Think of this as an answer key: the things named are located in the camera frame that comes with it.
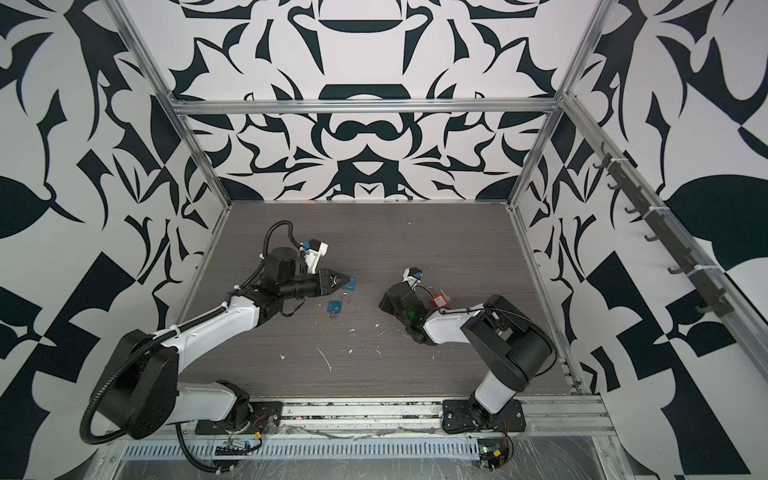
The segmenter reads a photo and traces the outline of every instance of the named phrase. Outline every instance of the metal hook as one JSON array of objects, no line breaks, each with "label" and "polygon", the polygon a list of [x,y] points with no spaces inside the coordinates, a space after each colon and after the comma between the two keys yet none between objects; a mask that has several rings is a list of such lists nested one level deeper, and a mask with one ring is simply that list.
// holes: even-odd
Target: metal hook
[{"label": "metal hook", "polygon": [[595,167],[597,169],[605,168],[605,167],[607,167],[611,163],[611,156],[609,154],[605,153],[605,150],[603,149],[604,146],[605,146],[605,142],[603,142],[603,144],[600,146],[600,150],[603,152],[603,155],[605,157],[603,158],[603,160],[599,164],[597,164],[597,165],[592,164],[592,167]]}]

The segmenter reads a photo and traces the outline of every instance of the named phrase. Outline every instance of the patterned wallpaper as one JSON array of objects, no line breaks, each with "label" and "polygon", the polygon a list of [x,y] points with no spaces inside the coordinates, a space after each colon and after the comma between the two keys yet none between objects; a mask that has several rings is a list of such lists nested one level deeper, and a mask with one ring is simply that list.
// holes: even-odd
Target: patterned wallpaper
[{"label": "patterned wallpaper", "polygon": [[[763,315],[765,18],[765,2],[620,0],[576,88]],[[718,318],[696,311],[703,299],[667,272],[674,261],[598,162],[564,118],[521,203],[585,387],[638,478],[765,478],[768,384]]]},{"label": "patterned wallpaper", "polygon": [[178,314],[221,205],[94,0],[0,0],[0,124],[0,478],[82,478],[104,364]]},{"label": "patterned wallpaper", "polygon": [[[179,99],[552,97],[596,0],[134,0]],[[506,199],[536,113],[196,116],[234,200]]]},{"label": "patterned wallpaper", "polygon": [[596,0],[126,4],[179,98],[509,98],[554,94]]},{"label": "patterned wallpaper", "polygon": [[506,199],[545,116],[204,115],[191,119],[237,200]]}]

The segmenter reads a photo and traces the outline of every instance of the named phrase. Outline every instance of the gray wood grain surface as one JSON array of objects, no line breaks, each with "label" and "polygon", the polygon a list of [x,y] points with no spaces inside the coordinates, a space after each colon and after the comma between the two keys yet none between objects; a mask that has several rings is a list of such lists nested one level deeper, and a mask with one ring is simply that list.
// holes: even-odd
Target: gray wood grain surface
[{"label": "gray wood grain surface", "polygon": [[[190,318],[214,308],[248,277],[266,230],[282,219],[293,221],[299,242],[329,244],[320,265],[357,279],[351,303],[330,319],[332,297],[308,299],[296,315],[275,316],[210,351],[180,380],[226,379],[252,396],[467,396],[487,372],[469,344],[419,345],[378,308],[410,266],[424,271],[422,285],[450,295],[454,307],[500,294],[544,325],[511,221],[498,204],[235,203]],[[280,227],[272,235],[270,249],[290,245],[286,232]],[[292,308],[293,301],[286,302],[286,311]],[[525,390],[567,393],[559,367]]]}]

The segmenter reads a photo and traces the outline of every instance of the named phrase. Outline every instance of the hook rack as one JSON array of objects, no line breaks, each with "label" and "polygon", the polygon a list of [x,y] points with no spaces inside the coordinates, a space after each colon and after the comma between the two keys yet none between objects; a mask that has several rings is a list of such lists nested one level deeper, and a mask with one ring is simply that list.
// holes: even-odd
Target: hook rack
[{"label": "hook rack", "polygon": [[720,269],[712,265],[700,249],[694,248],[693,237],[637,173],[632,163],[626,158],[606,155],[600,165],[594,167],[606,168],[616,182],[608,185],[608,188],[621,189],[632,203],[633,208],[624,208],[624,211],[628,214],[639,213],[645,219],[654,232],[653,236],[645,235],[645,240],[660,240],[677,263],[676,267],[669,267],[667,271],[672,275],[685,273],[707,302],[708,307],[701,309],[700,313],[711,311],[718,316],[725,316],[733,312],[733,306],[725,297],[727,289],[723,288]]}]

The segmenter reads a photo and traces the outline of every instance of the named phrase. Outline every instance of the blue padlock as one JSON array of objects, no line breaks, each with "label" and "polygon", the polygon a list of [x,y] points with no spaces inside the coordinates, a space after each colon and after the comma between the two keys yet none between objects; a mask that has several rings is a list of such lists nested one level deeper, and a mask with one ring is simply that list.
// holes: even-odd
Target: blue padlock
[{"label": "blue padlock", "polygon": [[331,300],[328,302],[328,313],[338,315],[341,312],[341,302],[338,300]]},{"label": "blue padlock", "polygon": [[328,314],[331,318],[336,318],[341,313],[341,299],[346,295],[346,302],[349,303],[351,296],[344,292],[339,296],[338,300],[330,300],[328,302]]},{"label": "blue padlock", "polygon": [[354,290],[355,289],[355,277],[349,279],[349,283],[347,283],[345,286],[342,287],[344,290]]}]

